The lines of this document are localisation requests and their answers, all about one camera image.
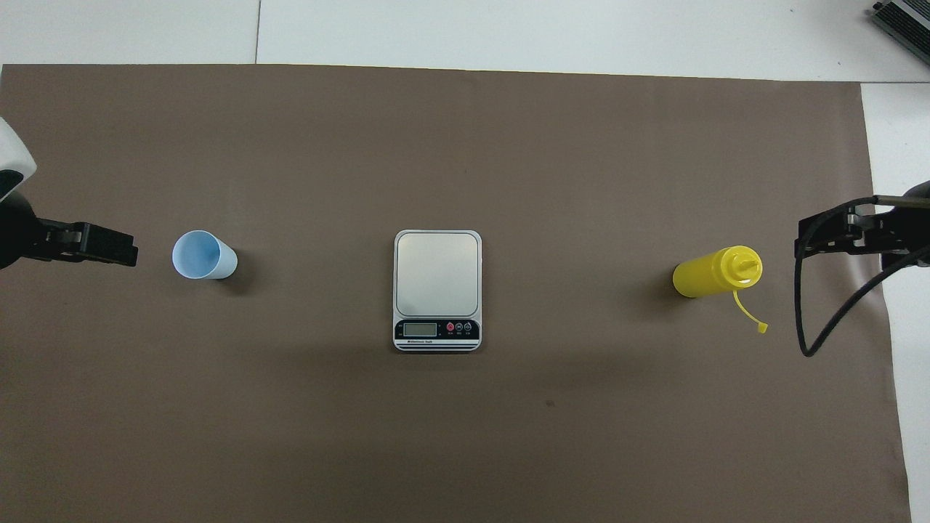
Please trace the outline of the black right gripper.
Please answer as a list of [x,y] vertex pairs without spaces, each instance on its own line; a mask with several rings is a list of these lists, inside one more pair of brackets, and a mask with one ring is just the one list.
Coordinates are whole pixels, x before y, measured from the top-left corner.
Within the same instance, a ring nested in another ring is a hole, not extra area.
[[878,195],[877,204],[892,206],[881,213],[883,245],[868,232],[875,228],[875,218],[857,206],[839,206],[799,222],[799,237],[810,235],[801,255],[814,257],[828,253],[861,256],[881,253],[881,268],[886,270],[907,255],[928,247],[928,206],[905,206],[897,196]]

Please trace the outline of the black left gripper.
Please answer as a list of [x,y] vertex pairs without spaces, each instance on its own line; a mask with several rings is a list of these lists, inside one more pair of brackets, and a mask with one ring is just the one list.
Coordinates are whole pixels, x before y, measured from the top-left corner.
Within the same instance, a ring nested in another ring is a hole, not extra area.
[[132,235],[88,222],[43,221],[22,195],[8,195],[1,203],[1,270],[13,265],[46,239],[55,248],[48,262],[100,262],[136,266],[139,249]]

